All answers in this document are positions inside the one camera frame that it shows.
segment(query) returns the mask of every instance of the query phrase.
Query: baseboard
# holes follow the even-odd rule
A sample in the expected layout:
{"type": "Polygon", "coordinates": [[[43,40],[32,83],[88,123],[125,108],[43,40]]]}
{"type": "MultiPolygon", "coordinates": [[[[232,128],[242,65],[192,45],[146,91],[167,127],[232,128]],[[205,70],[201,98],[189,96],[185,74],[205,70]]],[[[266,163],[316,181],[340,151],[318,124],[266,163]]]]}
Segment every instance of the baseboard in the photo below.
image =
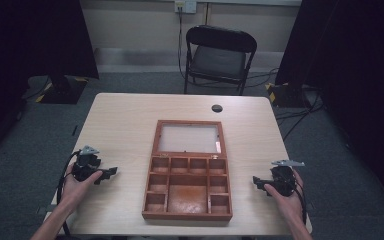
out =
{"type": "MultiPolygon", "coordinates": [[[[96,48],[95,60],[99,72],[176,72],[179,71],[177,50],[125,50],[96,48]]],[[[283,52],[257,52],[251,72],[268,72],[278,68],[283,52]]],[[[180,58],[184,71],[186,52],[180,58]]]]}

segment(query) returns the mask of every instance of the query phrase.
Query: chair backrest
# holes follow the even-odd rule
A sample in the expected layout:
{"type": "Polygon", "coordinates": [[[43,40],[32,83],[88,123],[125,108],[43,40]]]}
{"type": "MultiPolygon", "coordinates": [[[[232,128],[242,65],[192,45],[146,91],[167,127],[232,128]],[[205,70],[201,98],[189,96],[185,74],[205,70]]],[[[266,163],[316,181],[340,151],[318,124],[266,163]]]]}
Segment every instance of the chair backrest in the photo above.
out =
{"type": "Polygon", "coordinates": [[[245,53],[254,53],[257,50],[257,42],[248,33],[208,25],[199,25],[189,29],[186,33],[186,42],[188,48],[192,43],[245,53]]]}

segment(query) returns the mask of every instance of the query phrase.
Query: stand base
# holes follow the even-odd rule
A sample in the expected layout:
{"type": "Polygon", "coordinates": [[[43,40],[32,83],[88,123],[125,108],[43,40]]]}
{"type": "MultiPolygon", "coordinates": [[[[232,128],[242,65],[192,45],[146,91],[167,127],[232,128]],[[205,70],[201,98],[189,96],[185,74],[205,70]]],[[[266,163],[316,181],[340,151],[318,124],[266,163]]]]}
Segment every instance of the stand base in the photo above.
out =
{"type": "Polygon", "coordinates": [[[310,108],[311,104],[301,88],[289,85],[266,85],[270,101],[280,108],[310,108]]]}
{"type": "Polygon", "coordinates": [[[38,103],[53,104],[77,104],[83,93],[87,81],[83,79],[67,78],[70,85],[69,91],[58,91],[52,84],[44,91],[44,93],[36,99],[38,103]]]}

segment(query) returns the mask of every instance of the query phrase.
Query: brown wooden box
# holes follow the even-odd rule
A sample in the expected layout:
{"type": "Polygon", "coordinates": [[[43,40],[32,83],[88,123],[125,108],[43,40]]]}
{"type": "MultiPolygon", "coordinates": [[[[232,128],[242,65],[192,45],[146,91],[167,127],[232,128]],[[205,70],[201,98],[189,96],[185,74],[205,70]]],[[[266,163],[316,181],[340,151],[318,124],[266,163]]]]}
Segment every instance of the brown wooden box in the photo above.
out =
{"type": "Polygon", "coordinates": [[[158,121],[142,216],[211,221],[232,218],[221,122],[158,121]]]}

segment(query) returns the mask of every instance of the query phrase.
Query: wooden frame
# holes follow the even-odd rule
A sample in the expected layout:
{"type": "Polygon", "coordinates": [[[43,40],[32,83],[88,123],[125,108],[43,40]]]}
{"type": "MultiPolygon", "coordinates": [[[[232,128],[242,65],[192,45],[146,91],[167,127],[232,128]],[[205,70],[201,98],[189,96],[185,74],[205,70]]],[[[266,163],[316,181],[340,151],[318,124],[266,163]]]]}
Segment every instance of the wooden frame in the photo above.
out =
{"type": "Polygon", "coordinates": [[[231,203],[221,122],[159,120],[149,163],[142,216],[145,219],[229,221],[233,216],[231,203]],[[214,127],[217,130],[217,150],[160,150],[165,126],[214,127]]]}

